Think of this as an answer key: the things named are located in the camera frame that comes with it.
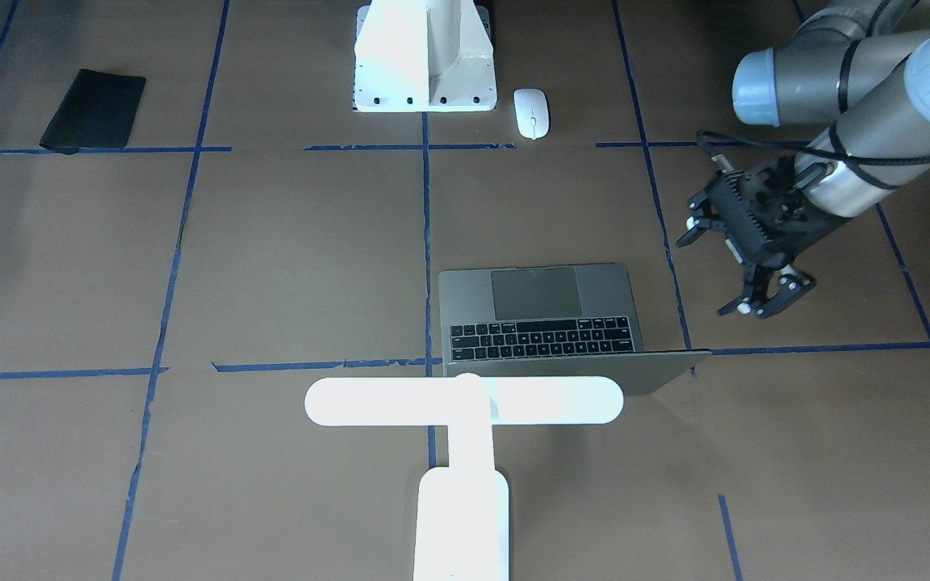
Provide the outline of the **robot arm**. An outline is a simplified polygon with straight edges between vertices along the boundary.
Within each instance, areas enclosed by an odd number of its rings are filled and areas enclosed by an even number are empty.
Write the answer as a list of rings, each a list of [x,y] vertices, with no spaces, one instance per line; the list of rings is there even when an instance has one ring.
[[[756,168],[735,168],[695,137],[716,166],[688,199],[678,245],[721,232],[744,269],[737,298],[719,308],[768,319],[815,287],[800,253],[930,170],[930,29],[896,31],[909,1],[831,1],[789,45],[745,56],[731,99],[743,123],[822,123],[809,144]]]

